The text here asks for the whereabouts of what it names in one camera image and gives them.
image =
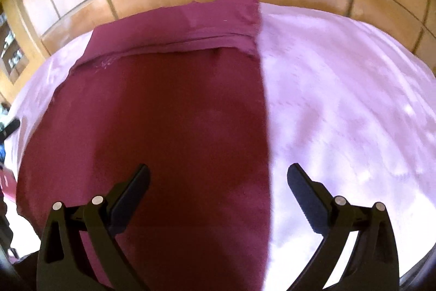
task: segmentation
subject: metal pin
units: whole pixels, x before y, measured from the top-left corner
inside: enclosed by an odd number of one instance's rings
[[[60,202],[60,201],[55,202],[53,204],[53,210],[55,210],[55,211],[60,210],[61,207],[62,207],[62,202]]]
[[[339,206],[344,206],[347,203],[347,199],[343,196],[337,196],[334,198],[334,202]]]
[[[100,196],[100,195],[94,196],[94,197],[92,198],[92,203],[93,203],[94,205],[100,205],[103,201],[104,201],[104,199],[103,199],[103,197]]]
[[[384,205],[383,202],[377,202],[376,203],[376,209],[378,209],[378,211],[385,211],[386,206]]]

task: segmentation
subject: dark red towel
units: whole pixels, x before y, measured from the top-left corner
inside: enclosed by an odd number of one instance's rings
[[[151,290],[261,290],[270,188],[259,24],[257,0],[217,0],[96,28],[26,148],[21,214],[41,234],[55,201],[87,203],[145,163],[150,189],[116,239]]]

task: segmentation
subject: light pink blanket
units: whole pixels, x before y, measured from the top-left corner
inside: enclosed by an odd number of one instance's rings
[[[265,290],[286,290],[318,247],[286,182],[298,162],[332,195],[383,201],[400,274],[436,242],[436,80],[400,43],[362,22],[311,9],[261,5],[259,53],[267,96],[272,230]],[[14,101],[19,132],[5,142],[17,175],[31,134],[91,33],[49,58]],[[347,245],[351,252],[352,244]],[[337,281],[348,255],[328,284]]]

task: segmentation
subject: maroon cloth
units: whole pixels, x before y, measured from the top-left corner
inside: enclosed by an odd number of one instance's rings
[[[151,290],[261,290],[270,188],[259,22],[257,0],[218,0],[97,28],[26,148],[21,215],[41,234],[53,202],[87,203],[145,163],[149,191],[116,239]],[[184,52],[149,50],[165,43]]]

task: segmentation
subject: pink cloth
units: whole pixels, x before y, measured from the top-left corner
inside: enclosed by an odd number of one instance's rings
[[[17,194],[17,180],[12,170],[3,167],[0,169],[0,197],[6,196],[10,201],[15,202]]]
[[[260,11],[257,42],[268,113],[272,199],[263,289],[286,290],[320,242],[287,187],[286,169],[293,162],[353,204],[385,202],[400,273],[406,272],[436,242],[433,74],[396,40],[368,24],[295,7],[261,4]],[[70,45],[61,52],[71,50]],[[77,51],[71,54],[78,58],[82,53]],[[70,67],[41,68],[37,77],[56,70],[65,78]],[[34,80],[20,93],[22,101],[12,105],[11,111],[28,125],[6,141],[7,165],[13,147],[18,153],[13,166],[19,167],[22,148],[45,112],[41,105],[31,110],[34,93],[49,89],[47,98],[37,101],[49,102],[57,85]],[[344,263],[340,259],[338,264],[343,268]],[[337,270],[333,279],[338,279]]]

